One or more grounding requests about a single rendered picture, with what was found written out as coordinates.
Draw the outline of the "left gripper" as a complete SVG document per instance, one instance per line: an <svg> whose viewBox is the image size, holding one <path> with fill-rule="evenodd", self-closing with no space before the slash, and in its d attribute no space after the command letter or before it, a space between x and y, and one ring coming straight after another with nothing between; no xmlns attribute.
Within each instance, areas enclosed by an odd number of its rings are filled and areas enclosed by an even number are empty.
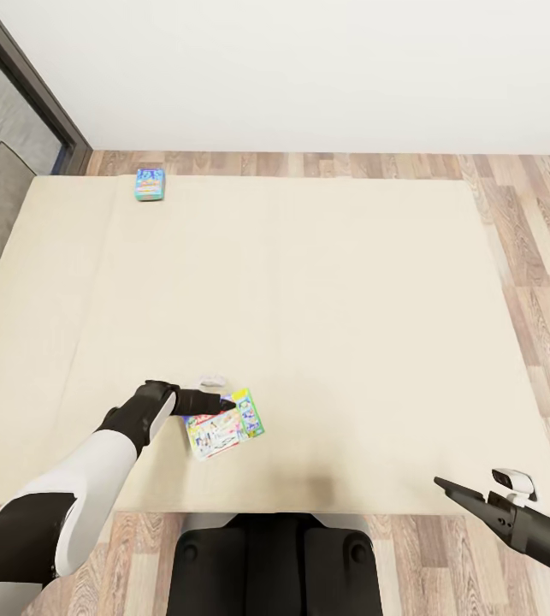
<svg viewBox="0 0 550 616"><path fill-rule="evenodd" d="M191 395L191 405L182 417L199 415L216 416L219 412L226 412L236 407L233 401L223 400L220 394L206 393L196 389L186 389Z"/></svg>

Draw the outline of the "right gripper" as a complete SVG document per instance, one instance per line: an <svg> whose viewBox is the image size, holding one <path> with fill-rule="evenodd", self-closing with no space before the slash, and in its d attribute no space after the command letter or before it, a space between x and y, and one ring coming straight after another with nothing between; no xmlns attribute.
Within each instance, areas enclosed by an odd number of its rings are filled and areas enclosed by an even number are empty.
<svg viewBox="0 0 550 616"><path fill-rule="evenodd" d="M489 525L509 548L550 568L550 516L513 504L493 491L486 500L482 493L441 477L435 477L434 483L448 498Z"/></svg>

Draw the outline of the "board game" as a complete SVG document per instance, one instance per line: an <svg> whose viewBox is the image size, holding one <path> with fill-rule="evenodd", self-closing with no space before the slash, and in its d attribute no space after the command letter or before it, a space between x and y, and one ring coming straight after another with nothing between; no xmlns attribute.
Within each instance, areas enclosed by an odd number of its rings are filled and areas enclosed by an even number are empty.
<svg viewBox="0 0 550 616"><path fill-rule="evenodd" d="M165 169L138 169L135 197L138 200L162 199L165 176Z"/></svg>
<svg viewBox="0 0 550 616"><path fill-rule="evenodd" d="M222 399L233 401L236 407L219 412L216 416L183 417L197 463L204 463L217 454L225 453L265 433L249 387Z"/></svg>

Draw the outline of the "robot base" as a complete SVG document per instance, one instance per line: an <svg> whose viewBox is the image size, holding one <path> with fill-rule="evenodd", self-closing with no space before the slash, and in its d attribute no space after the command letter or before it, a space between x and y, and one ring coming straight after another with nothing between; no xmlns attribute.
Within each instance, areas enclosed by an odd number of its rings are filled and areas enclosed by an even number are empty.
<svg viewBox="0 0 550 616"><path fill-rule="evenodd" d="M366 518L189 512L166 616L383 616Z"/></svg>

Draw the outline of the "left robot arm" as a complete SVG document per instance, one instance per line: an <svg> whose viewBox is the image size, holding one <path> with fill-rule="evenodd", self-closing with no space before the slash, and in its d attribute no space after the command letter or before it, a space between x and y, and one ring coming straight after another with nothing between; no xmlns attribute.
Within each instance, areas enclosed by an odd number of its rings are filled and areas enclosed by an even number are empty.
<svg viewBox="0 0 550 616"><path fill-rule="evenodd" d="M226 387L199 372L190 390L145 380L74 451L20 489L0 512L0 616L19 616L56 578L71 577L95 548L105 520L144 447L169 415L216 416L236 407L205 387ZM111 511L110 511L111 510Z"/></svg>

